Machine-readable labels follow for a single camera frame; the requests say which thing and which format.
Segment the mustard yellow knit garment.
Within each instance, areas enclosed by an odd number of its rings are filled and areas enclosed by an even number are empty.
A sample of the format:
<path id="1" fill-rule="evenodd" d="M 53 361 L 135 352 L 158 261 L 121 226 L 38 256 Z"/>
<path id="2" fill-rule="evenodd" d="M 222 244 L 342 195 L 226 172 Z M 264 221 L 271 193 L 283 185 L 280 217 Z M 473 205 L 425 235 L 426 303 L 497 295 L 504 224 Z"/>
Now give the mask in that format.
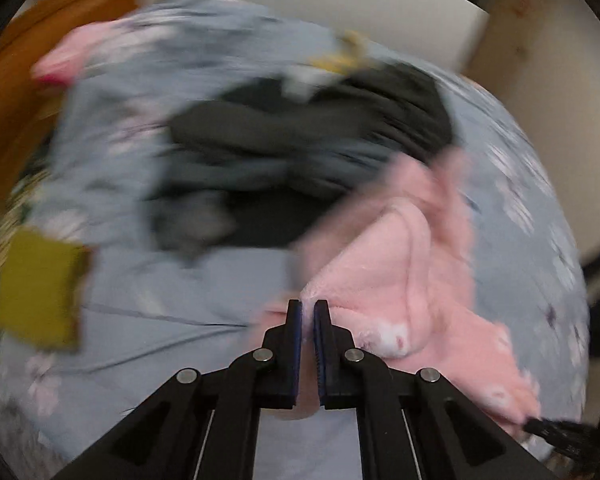
<path id="1" fill-rule="evenodd" d="M 0 271 L 0 330 L 35 348 L 76 350 L 91 260 L 91 249 L 80 243 L 15 232 Z"/>

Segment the cardboard box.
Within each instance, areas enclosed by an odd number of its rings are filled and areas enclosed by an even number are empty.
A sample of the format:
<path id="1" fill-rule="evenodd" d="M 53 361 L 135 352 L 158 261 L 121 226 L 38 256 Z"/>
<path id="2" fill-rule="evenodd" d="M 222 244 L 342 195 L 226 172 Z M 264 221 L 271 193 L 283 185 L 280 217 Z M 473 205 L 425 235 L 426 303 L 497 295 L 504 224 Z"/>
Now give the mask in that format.
<path id="1" fill-rule="evenodd" d="M 509 110 L 528 110 L 582 79 L 568 0 L 491 0 L 489 18 L 463 74 Z"/>

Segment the orange wooden headboard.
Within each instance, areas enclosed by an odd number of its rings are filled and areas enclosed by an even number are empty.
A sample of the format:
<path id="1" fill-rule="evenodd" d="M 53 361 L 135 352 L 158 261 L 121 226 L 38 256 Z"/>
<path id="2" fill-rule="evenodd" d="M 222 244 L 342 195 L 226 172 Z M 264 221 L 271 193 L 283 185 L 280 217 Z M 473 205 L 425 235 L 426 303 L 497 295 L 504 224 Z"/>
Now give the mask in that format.
<path id="1" fill-rule="evenodd" d="M 0 213 L 27 160 L 50 134 L 62 91 L 39 84 L 31 68 L 74 28 L 121 18 L 137 0 L 42 0 L 0 38 Z"/>

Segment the yellow and white small cloth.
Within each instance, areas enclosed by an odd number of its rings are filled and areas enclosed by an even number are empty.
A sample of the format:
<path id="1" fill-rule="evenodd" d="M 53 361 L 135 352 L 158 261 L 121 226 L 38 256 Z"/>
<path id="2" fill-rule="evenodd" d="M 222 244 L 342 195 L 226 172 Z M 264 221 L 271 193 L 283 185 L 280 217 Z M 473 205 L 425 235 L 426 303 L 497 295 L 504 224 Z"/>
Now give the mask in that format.
<path id="1" fill-rule="evenodd" d="M 337 36 L 337 44 L 335 51 L 287 68 L 282 77 L 283 96 L 308 102 L 318 90 L 372 64 L 366 39 L 357 32 L 342 32 Z"/>

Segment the pink pillow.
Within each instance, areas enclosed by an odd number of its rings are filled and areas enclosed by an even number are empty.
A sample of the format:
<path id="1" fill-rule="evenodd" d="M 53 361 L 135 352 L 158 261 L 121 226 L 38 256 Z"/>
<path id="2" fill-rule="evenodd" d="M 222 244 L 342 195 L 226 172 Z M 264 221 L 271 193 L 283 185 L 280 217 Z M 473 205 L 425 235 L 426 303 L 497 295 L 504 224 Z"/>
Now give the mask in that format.
<path id="1" fill-rule="evenodd" d="M 70 87 L 85 66 L 92 51 L 114 30 L 114 22 L 96 22 L 73 29 L 31 68 L 38 84 Z"/>

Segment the black sweatshirt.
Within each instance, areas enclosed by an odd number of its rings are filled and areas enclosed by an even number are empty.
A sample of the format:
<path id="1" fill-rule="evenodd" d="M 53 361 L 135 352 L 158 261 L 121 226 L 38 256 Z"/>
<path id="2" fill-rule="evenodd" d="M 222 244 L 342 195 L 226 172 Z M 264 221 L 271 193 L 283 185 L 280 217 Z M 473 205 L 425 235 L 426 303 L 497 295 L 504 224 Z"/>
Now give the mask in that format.
<path id="1" fill-rule="evenodd" d="M 455 136 L 434 78 L 382 63 L 300 98 L 257 78 L 166 125 L 172 152 L 148 200 L 157 246 L 184 259 L 214 246 L 279 248 L 392 156 L 430 164 Z"/>

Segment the pink fleece floral garment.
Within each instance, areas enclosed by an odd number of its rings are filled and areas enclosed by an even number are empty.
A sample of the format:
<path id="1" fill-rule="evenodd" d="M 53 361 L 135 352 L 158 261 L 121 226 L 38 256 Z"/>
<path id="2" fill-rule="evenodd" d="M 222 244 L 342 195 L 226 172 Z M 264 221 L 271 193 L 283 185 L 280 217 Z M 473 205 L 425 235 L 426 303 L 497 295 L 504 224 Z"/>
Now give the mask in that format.
<path id="1" fill-rule="evenodd" d="M 457 148 L 431 165 L 396 156 L 340 200 L 292 248 L 302 318 L 326 301 L 334 324 L 390 367 L 425 367 L 520 437 L 541 413 L 539 387 L 517 364 L 509 329 L 475 312 L 472 225 Z"/>

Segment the blue-grey floral bed sheet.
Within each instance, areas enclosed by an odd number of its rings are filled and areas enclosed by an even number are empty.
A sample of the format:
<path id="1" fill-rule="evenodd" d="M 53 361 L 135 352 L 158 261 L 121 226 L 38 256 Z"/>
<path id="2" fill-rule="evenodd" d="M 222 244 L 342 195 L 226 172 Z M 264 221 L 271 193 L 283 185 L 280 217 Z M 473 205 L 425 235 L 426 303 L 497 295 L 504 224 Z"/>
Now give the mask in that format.
<path id="1" fill-rule="evenodd" d="M 43 350 L 0 330 L 0 400 L 61 456 L 83 452 L 185 364 L 215 370 L 245 350 L 292 295 L 292 248 L 214 246 L 184 259 L 159 248 L 148 200 L 172 142 L 169 119 L 336 47 L 328 28 L 242 0 L 162 0 L 115 20 L 62 91 L 55 125 L 0 213 L 0 271 L 32 229 L 92 251 L 80 344 Z M 577 420 L 588 376 L 588 307 L 576 243 L 528 136 L 472 81 L 369 44 L 437 83 L 465 159 L 475 312 L 507 326 L 541 413 Z"/>

